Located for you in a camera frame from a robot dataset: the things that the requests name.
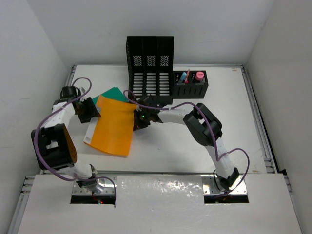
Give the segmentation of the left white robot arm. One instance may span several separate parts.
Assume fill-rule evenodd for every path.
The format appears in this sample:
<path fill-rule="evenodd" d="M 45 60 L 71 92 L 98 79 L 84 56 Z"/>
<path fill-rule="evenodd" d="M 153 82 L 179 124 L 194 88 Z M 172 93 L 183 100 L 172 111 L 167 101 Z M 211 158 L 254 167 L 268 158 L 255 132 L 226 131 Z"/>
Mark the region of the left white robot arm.
<path fill-rule="evenodd" d="M 93 100 L 84 95 L 84 91 L 75 86 L 63 87 L 60 98 L 53 104 L 52 115 L 31 132 L 31 138 L 42 170 L 54 170 L 79 187 L 95 192 L 100 182 L 98 173 L 94 166 L 78 159 L 67 129 L 73 116 L 78 116 L 81 123 L 101 117 Z"/>

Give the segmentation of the orange folder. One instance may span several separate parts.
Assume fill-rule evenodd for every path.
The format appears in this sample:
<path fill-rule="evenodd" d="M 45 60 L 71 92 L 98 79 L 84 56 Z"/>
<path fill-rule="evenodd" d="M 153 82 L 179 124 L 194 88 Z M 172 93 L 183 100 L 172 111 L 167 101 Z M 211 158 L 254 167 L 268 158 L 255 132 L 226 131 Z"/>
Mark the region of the orange folder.
<path fill-rule="evenodd" d="M 137 106 L 99 96 L 97 107 L 101 117 L 91 119 L 83 142 L 100 152 L 127 157 L 132 142 L 134 110 Z"/>

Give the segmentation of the red clear pen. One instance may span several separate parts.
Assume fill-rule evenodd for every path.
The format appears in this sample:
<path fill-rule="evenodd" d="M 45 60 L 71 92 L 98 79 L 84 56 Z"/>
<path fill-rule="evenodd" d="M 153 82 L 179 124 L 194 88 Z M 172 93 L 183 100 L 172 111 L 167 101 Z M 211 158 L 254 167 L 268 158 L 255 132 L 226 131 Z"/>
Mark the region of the red clear pen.
<path fill-rule="evenodd" d="M 184 83 L 189 83 L 189 75 L 190 75 L 190 69 L 188 69 L 188 71 L 186 73 L 186 77 L 185 77 Z"/>

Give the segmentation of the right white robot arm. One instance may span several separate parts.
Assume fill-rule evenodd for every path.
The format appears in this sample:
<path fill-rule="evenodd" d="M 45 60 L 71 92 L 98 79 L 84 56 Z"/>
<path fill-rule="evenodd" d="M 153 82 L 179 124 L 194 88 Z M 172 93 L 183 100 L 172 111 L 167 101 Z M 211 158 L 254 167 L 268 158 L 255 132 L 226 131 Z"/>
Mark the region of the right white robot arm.
<path fill-rule="evenodd" d="M 202 103 L 185 102 L 173 107 L 149 103 L 152 96 L 137 99 L 134 92 L 128 93 L 128 100 L 136 104 L 134 110 L 134 130 L 148 127 L 154 123 L 174 123 L 187 127 L 194 140 L 205 147 L 213 160 L 215 172 L 223 192 L 230 191 L 239 177 L 239 171 L 231 162 L 222 139 L 222 124 L 215 115 Z"/>

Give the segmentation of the blue clear glue stick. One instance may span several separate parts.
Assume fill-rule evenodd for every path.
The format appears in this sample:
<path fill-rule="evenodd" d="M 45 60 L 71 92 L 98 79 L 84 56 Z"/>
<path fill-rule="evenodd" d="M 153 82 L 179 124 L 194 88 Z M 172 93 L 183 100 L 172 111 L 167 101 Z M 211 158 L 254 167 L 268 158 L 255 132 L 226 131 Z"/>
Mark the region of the blue clear glue stick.
<path fill-rule="evenodd" d="M 184 83 L 185 82 L 185 79 L 186 79 L 186 76 L 187 76 L 187 73 L 186 72 L 183 72 L 179 79 L 178 79 L 178 83 Z"/>

